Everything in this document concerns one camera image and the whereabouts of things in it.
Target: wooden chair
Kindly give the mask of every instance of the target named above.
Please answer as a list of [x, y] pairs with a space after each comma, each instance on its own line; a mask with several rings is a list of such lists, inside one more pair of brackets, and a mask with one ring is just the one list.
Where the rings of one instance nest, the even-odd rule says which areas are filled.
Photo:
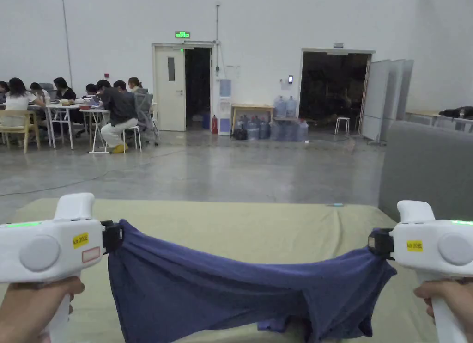
[[[3, 126], [1, 120], [4, 117], [8, 116], [22, 116], [24, 118], [23, 126]], [[30, 123], [30, 117], [33, 116], [33, 123]], [[28, 134], [29, 131], [34, 130], [36, 133], [36, 143], [38, 149], [41, 148], [39, 143], [39, 128], [38, 120], [36, 118], [36, 113], [33, 111], [22, 111], [22, 110], [0, 110], [0, 133], [2, 133], [6, 138], [6, 145], [8, 149], [10, 148], [10, 140], [8, 138], [8, 133], [23, 133], [24, 134], [24, 147], [23, 153], [26, 153], [28, 150]]]

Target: green led light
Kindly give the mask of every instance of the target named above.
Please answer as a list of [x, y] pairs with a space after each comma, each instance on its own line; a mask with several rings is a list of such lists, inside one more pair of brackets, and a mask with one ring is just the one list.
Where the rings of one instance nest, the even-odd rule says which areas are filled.
[[11, 223], [6, 227], [30, 227], [30, 226], [38, 226], [40, 222], [23, 222], [23, 223]]
[[456, 223], [458, 225], [473, 225], [473, 221], [457, 221], [457, 220], [454, 220], [452, 222]]

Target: yellow label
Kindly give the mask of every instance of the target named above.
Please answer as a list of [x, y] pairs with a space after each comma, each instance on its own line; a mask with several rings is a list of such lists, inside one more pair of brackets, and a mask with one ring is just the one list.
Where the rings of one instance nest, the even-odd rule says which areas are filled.
[[80, 235], [73, 238], [74, 249], [82, 247], [88, 244], [88, 233], [81, 233]]
[[407, 242], [408, 251], [424, 251], [424, 246], [422, 241], [408, 241]]

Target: black jacket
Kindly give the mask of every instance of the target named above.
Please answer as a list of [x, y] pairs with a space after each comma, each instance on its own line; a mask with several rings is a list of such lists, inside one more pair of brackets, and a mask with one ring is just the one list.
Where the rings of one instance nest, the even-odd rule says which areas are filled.
[[130, 103], [116, 88], [106, 88], [100, 97], [103, 102], [103, 107], [110, 110], [110, 123], [115, 126], [124, 123], [130, 119], [138, 119], [135, 105]]
[[62, 94], [60, 90], [58, 90], [56, 93], [56, 99], [75, 100], [76, 98], [76, 93], [71, 88], [68, 88], [64, 94]]

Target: whiteboard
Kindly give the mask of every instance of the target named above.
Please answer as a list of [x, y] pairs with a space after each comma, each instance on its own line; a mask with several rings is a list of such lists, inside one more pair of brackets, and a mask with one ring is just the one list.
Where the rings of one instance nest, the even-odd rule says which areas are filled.
[[397, 60], [391, 62], [391, 68], [388, 75], [388, 85], [386, 88], [385, 108], [381, 125], [381, 141], [387, 141], [388, 130], [397, 118], [405, 62], [406, 60]]
[[404, 120], [406, 114], [407, 97], [411, 87], [412, 70], [414, 69], [414, 60], [404, 62], [402, 71], [402, 83], [400, 86], [399, 105], [397, 107], [397, 120]]
[[374, 62], [370, 66], [361, 135], [376, 142], [381, 134], [390, 69], [390, 60]]

